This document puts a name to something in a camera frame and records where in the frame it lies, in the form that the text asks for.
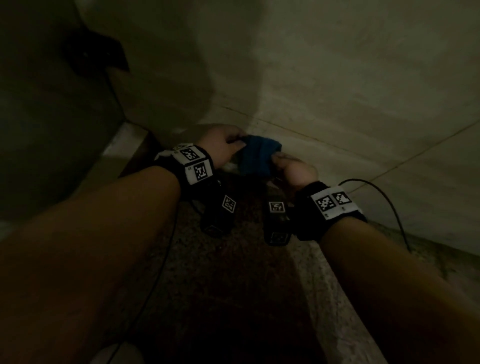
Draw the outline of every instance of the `granite floor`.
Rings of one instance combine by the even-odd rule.
[[[168,261],[129,341],[147,363],[205,357],[233,363],[385,363],[316,243],[263,242],[261,187],[242,183],[236,225],[213,239],[180,203]],[[164,256],[172,223],[125,279],[83,353],[84,360],[122,338]],[[378,226],[394,241],[400,235]],[[413,254],[480,303],[480,257],[410,237]]]

